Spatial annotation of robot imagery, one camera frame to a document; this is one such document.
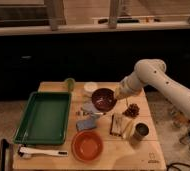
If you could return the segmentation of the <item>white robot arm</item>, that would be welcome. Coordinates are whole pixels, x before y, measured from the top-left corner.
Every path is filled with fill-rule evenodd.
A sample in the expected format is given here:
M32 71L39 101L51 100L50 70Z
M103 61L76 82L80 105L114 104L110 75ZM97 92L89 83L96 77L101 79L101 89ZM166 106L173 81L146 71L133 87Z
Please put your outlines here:
M150 85L190 119L190 89L172 80L165 72L166 64L161 59L139 60L134 71L115 89L114 98L121 100L136 95Z

